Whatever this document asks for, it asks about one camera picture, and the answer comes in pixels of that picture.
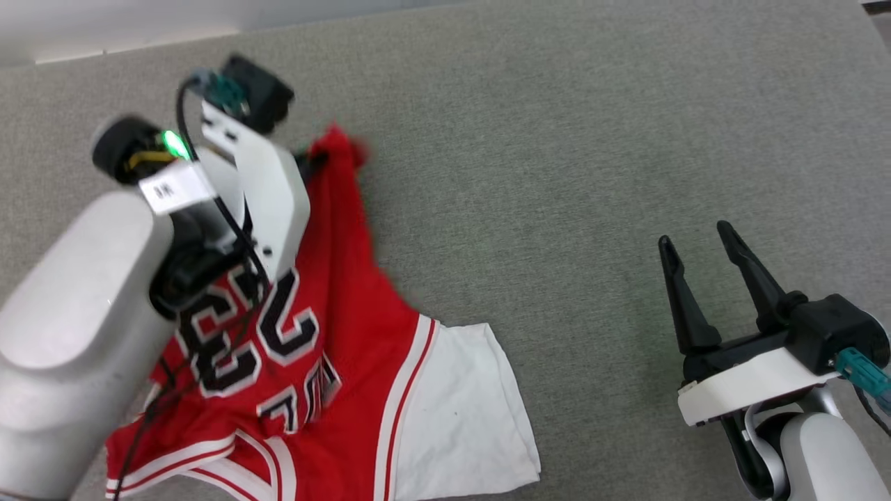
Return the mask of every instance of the white wall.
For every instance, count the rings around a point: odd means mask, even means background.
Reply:
[[[460,1],[0,0],[0,58],[47,62]]]

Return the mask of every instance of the black cable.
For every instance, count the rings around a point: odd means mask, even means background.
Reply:
[[[888,437],[891,437],[891,428],[888,428],[888,425],[887,425],[887,423],[885,423],[885,420],[883,420],[881,418],[881,416],[879,416],[879,414],[876,413],[876,410],[872,408],[872,404],[866,398],[866,395],[863,394],[863,390],[854,386],[854,393],[857,394],[857,399],[860,400],[861,404],[863,404],[863,409],[866,410],[866,414],[868,414],[872,418],[872,421],[876,422],[876,424],[879,426],[879,428],[881,428],[882,431],[884,431]]]
[[[176,90],[176,126],[179,128],[179,134],[183,139],[186,151],[189,154],[189,160],[191,161],[196,161],[198,159],[198,155],[195,152],[195,145],[192,142],[192,138],[189,136],[189,130],[185,124],[185,93],[191,86],[198,83],[200,83],[199,78],[190,77],[184,80],[183,83],[180,84],[179,88],[177,88]],[[245,233],[244,229],[241,228],[241,226],[239,226],[238,223],[235,221],[232,212],[230,212],[229,208],[225,206],[223,199],[217,196],[214,199],[214,203],[219,209],[220,214],[223,216],[226,224],[229,225],[233,233],[235,233],[236,245],[240,245],[242,249],[245,249],[248,252],[249,260],[252,262],[255,269],[257,270],[259,282],[263,285],[263,292],[261,293],[258,288],[255,289],[253,298],[249,300],[252,304],[250,306],[250,309],[245,312],[244,319],[242,320],[241,324],[241,332],[230,343],[229,349],[224,353],[224,355],[219,358],[219,360],[222,361],[229,358],[247,337],[251,319],[254,316],[254,313],[258,310],[259,305],[269,295],[269,291],[272,289],[272,284],[269,282],[269,276],[266,273],[266,269],[263,267],[263,263],[260,261],[260,257],[257,255],[257,251],[254,250],[253,242]],[[223,330],[224,329],[220,329],[214,335],[219,335]],[[161,388],[158,396],[145,409],[143,421],[140,423],[139,428],[136,429],[136,434],[133,437],[133,442],[130,444],[129,449],[127,450],[127,454],[124,458],[124,463],[121,465],[118,474],[118,484],[115,487],[114,494],[112,496],[113,501],[120,500],[120,494],[124,488],[124,477],[127,476],[127,472],[130,469],[130,464],[133,463],[133,459],[136,455],[136,451],[139,448],[139,444],[142,441],[145,433],[151,428],[151,424],[154,423],[155,419],[159,415],[163,414],[169,408],[176,405],[180,397],[182,397],[188,391],[191,391],[194,388],[198,387],[201,382],[203,382],[213,371],[217,369],[215,365],[212,365],[204,373],[199,374],[199,377],[196,378],[194,382],[186,385],[180,390],[175,390],[176,377],[192,363],[194,357],[195,355],[188,357],[174,370],[170,369],[169,365],[166,361],[163,360],[163,358],[161,359],[161,368],[165,371],[168,380]],[[169,401],[166,405],[162,406],[161,402],[165,399],[168,399]]]

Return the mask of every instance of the white label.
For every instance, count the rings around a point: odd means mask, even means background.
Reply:
[[[197,163],[179,160],[139,182],[156,214],[169,214],[217,196]]]

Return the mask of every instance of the teal connector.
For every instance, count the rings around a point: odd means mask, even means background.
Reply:
[[[891,379],[878,365],[856,349],[845,348],[838,353],[835,368],[843,378],[876,399],[886,415],[891,415]]]

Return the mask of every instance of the clothing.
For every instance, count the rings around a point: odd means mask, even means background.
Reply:
[[[334,128],[311,154],[328,163],[307,187],[295,267],[226,360],[248,313],[243,270],[183,312],[164,358],[176,367],[199,355],[177,388],[216,370],[155,419],[122,495],[177,474],[249,501],[410,501],[538,480],[532,428],[492,330],[444,327],[406,305],[374,265],[361,152]],[[152,379],[159,388],[166,375]],[[142,419],[109,439],[111,477]]]

